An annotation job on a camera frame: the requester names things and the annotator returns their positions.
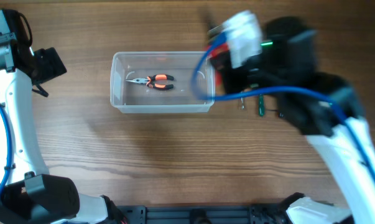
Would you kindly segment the orange black needle-nose pliers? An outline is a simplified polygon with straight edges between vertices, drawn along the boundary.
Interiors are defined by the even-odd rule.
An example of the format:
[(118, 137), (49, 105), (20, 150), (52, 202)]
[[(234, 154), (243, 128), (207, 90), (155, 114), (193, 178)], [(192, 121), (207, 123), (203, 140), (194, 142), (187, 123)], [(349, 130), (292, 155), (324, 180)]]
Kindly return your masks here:
[(134, 78), (132, 80), (126, 80), (126, 82), (145, 85), (148, 88), (152, 88), (155, 90), (171, 90), (174, 88), (173, 84), (158, 84), (157, 81), (174, 81), (175, 78), (171, 75), (167, 74), (156, 74), (153, 76), (148, 76), (146, 78)]

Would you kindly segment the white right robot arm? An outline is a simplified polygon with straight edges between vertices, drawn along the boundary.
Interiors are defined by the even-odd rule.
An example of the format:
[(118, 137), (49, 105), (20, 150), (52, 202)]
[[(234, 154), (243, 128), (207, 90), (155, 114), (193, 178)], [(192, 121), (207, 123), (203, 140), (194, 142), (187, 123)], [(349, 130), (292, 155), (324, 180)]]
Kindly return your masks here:
[(291, 223), (375, 223), (375, 148), (363, 107), (343, 78), (320, 72), (315, 31), (298, 17), (261, 27), (244, 11), (222, 23), (211, 62), (231, 100), (271, 95), (284, 118), (329, 168), (348, 208), (295, 194), (284, 202)]

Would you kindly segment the green handle screwdriver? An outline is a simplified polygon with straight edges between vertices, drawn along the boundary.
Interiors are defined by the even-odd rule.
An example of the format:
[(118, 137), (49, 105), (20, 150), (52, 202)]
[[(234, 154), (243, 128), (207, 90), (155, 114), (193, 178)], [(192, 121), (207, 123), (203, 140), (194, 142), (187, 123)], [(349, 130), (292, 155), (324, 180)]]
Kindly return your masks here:
[(260, 117), (263, 117), (266, 113), (266, 108), (264, 105), (264, 96), (259, 95), (258, 96), (258, 113)]

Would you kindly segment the black red handle screwdriver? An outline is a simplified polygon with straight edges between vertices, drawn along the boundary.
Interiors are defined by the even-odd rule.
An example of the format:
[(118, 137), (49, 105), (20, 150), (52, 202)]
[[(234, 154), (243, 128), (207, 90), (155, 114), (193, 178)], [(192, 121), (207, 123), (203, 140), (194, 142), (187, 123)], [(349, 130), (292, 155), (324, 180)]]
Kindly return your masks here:
[(278, 109), (266, 109), (266, 111), (274, 112), (278, 118), (284, 119), (284, 115)]

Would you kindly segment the red handle snips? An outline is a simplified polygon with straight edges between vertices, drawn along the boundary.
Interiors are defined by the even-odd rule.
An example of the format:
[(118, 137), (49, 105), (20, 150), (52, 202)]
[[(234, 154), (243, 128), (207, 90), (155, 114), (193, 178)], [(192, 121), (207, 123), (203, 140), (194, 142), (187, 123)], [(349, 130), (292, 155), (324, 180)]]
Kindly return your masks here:
[(221, 26), (209, 26), (207, 31), (207, 50), (215, 44), (215, 48), (210, 50), (209, 60), (215, 69), (215, 84), (223, 86), (222, 73), (225, 70), (225, 64), (229, 60), (229, 47), (226, 43), (226, 35)]

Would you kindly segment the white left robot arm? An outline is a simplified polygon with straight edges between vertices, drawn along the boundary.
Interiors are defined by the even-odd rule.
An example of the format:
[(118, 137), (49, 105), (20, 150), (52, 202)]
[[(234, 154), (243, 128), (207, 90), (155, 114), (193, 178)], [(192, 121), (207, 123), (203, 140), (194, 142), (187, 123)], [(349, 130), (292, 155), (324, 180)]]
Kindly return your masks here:
[(74, 182), (51, 175), (37, 142), (32, 95), (67, 70), (54, 48), (32, 50), (22, 13), (0, 10), (0, 222), (126, 223), (107, 196), (80, 194)]

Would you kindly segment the silver L-shaped socket wrench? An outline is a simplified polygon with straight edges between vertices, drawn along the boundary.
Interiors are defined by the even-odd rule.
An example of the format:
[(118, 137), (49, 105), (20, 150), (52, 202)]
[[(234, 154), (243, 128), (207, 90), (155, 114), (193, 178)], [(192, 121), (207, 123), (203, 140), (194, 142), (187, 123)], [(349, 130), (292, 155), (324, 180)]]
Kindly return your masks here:
[(240, 99), (240, 102), (241, 102), (241, 110), (245, 110), (246, 105), (245, 105), (243, 97)]

